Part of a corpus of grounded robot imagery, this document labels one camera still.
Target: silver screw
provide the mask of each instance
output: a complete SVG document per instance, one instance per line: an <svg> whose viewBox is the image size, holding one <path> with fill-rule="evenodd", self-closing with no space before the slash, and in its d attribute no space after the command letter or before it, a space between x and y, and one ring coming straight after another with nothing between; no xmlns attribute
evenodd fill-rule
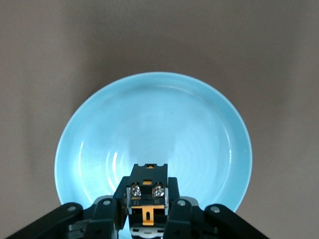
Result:
<svg viewBox="0 0 319 239"><path fill-rule="evenodd" d="M184 200L179 200L179 201L177 202L177 204L178 204L179 206L183 207L183 206L186 205L186 202L185 202Z"/></svg>
<svg viewBox="0 0 319 239"><path fill-rule="evenodd" d="M139 186L139 184L133 184L131 186L131 194L132 197L140 197L141 196L141 188Z"/></svg>
<svg viewBox="0 0 319 239"><path fill-rule="evenodd" d="M210 210L211 210L213 213L219 213L219 212L220 212L220 209L219 209L219 207L217 207L217 206L212 206L212 207L210 208Z"/></svg>
<svg viewBox="0 0 319 239"><path fill-rule="evenodd" d="M110 200L105 200L105 201L103 202L103 205L105 205L105 206L110 205L110 204L111 204L111 201L110 201Z"/></svg>
<svg viewBox="0 0 319 239"><path fill-rule="evenodd" d="M72 212L72 211L74 211L75 209L76 209L76 207L71 206L71 207L68 208L68 211L69 211L69 212Z"/></svg>
<svg viewBox="0 0 319 239"><path fill-rule="evenodd" d="M153 192L154 197L162 197L164 195L164 188L162 185L157 184L154 187L154 192Z"/></svg>

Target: plate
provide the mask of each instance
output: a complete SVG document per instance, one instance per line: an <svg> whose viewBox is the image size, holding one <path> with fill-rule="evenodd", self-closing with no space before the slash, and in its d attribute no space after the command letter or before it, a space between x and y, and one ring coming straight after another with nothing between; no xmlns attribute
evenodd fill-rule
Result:
<svg viewBox="0 0 319 239"><path fill-rule="evenodd" d="M251 143L234 106L210 85L142 73L105 86L70 119L55 158L61 203L85 209L113 195L135 163L167 163L181 196L202 209L220 203L236 211L251 175Z"/></svg>

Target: screw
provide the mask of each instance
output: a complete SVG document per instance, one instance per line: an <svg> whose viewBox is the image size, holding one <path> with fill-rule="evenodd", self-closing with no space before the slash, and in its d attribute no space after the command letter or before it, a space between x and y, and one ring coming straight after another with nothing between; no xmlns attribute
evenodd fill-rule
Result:
<svg viewBox="0 0 319 239"><path fill-rule="evenodd" d="M219 207L217 207L217 206L212 206L212 207L210 208L210 210L211 210L213 213L219 213L219 212L220 212L220 209L219 209Z"/></svg>
<svg viewBox="0 0 319 239"><path fill-rule="evenodd" d="M103 202L103 205L105 205L105 206L110 205L110 204L111 204L111 201L110 201L110 200L105 200L105 201Z"/></svg>
<svg viewBox="0 0 319 239"><path fill-rule="evenodd" d="M179 201L177 202L177 204L178 204L179 206L183 207L183 206L186 205L186 202L185 202L184 200L179 200Z"/></svg>
<svg viewBox="0 0 319 239"><path fill-rule="evenodd" d="M132 197L140 197L141 196L141 188L139 184L135 183L131 186L131 194Z"/></svg>
<svg viewBox="0 0 319 239"><path fill-rule="evenodd" d="M162 197L164 195L164 188L162 185L157 184L153 189L154 197Z"/></svg>
<svg viewBox="0 0 319 239"><path fill-rule="evenodd" d="M69 211L69 212L72 212L72 211L74 211L75 209L76 209L76 207L71 206L71 207L68 208L68 211Z"/></svg>

